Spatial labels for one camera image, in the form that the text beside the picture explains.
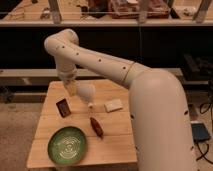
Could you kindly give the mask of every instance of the wooden table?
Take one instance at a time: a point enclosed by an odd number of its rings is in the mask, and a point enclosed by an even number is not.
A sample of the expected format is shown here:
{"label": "wooden table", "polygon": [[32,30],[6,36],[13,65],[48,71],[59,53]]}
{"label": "wooden table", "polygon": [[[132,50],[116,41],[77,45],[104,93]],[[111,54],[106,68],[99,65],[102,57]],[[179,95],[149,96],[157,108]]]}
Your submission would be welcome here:
{"label": "wooden table", "polygon": [[[88,151],[77,165],[99,165],[136,162],[131,121],[128,108],[128,91],[109,80],[88,80],[96,87],[94,107],[90,110],[79,97],[69,97],[62,82],[49,85],[35,137],[27,160],[27,167],[56,167],[49,159],[47,146],[51,136],[65,126],[76,126],[83,130],[88,140]],[[72,114],[62,118],[56,102],[66,98]],[[123,109],[106,113],[104,103],[121,99]],[[104,130],[104,138],[96,136],[89,118],[95,117]]]}

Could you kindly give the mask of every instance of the wooden tabletop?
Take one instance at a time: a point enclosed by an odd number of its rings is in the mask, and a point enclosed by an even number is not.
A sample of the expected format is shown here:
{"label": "wooden tabletop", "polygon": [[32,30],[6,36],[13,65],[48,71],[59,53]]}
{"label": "wooden tabletop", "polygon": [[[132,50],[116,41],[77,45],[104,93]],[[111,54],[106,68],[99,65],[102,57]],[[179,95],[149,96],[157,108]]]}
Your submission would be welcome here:
{"label": "wooden tabletop", "polygon": [[[194,7],[196,10],[199,8],[201,0],[175,0],[173,4],[174,10],[179,15],[182,20],[192,20],[192,16],[184,15],[183,9],[186,7]],[[81,8],[77,6],[88,6],[87,0],[60,0],[58,1],[60,13],[62,20],[85,20],[85,19],[96,19],[94,17],[83,17],[81,14]],[[40,16],[44,8],[49,7],[48,0],[38,0],[38,3],[32,4],[31,0],[23,0],[17,5],[13,11],[8,12],[8,15],[3,19],[5,21],[45,21],[52,20],[50,16],[49,19],[40,19]],[[98,20],[109,20],[111,17],[105,15]],[[209,10],[206,15],[206,20],[213,19],[213,3],[210,5]]]}
{"label": "wooden tabletop", "polygon": [[[69,97],[62,82],[49,85],[35,137],[27,160],[28,168],[55,167],[49,159],[47,146],[51,136],[65,126],[76,126],[86,134],[88,150],[77,165],[97,165],[136,162],[128,108],[128,91],[109,80],[88,80],[94,84],[94,107],[89,109],[79,97]],[[62,118],[56,103],[66,98],[72,112]],[[120,99],[123,109],[106,113],[104,103]],[[90,117],[96,118],[104,130],[104,138],[96,136],[90,126]]]}

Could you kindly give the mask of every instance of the white object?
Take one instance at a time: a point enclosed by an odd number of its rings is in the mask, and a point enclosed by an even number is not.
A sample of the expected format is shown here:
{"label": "white object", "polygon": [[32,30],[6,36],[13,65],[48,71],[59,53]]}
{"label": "white object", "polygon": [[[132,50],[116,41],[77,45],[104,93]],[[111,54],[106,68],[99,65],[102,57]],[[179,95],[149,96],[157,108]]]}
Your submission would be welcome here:
{"label": "white object", "polygon": [[127,0],[127,2],[129,4],[138,4],[138,1],[136,1],[136,0]]}
{"label": "white object", "polygon": [[93,98],[95,95],[95,86],[89,83],[77,82],[76,94],[87,103],[88,107],[93,107]]}
{"label": "white object", "polygon": [[122,102],[120,99],[113,99],[104,103],[106,111],[113,112],[123,108]]}
{"label": "white object", "polygon": [[67,29],[48,37],[45,48],[61,65],[65,60],[81,65],[130,90],[139,170],[197,171],[188,105],[177,78],[165,70],[81,48],[72,43],[75,39],[77,35]]}

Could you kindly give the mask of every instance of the small brown box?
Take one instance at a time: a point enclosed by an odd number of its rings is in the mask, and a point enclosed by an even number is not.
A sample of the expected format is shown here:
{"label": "small brown box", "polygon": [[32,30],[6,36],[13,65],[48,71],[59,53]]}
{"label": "small brown box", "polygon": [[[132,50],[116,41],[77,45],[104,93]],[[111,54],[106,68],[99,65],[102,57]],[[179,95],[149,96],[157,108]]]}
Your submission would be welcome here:
{"label": "small brown box", "polygon": [[58,107],[59,113],[63,118],[71,114],[71,111],[69,109],[66,99],[63,99],[57,102],[56,106]]}

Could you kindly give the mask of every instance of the circular hole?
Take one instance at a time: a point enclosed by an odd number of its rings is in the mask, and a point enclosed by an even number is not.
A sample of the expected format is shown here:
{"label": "circular hole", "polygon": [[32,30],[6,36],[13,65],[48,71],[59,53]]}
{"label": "circular hole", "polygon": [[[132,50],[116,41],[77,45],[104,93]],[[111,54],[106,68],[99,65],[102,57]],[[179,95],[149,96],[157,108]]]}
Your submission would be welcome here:
{"label": "circular hole", "polygon": [[130,115],[131,119],[135,119],[135,117],[133,115]]}
{"label": "circular hole", "polygon": [[188,111],[188,110],[184,112],[184,115],[187,115],[187,114],[189,114],[189,111]]}
{"label": "circular hole", "polygon": [[191,146],[190,150],[191,150],[191,151],[194,150],[194,146]]}

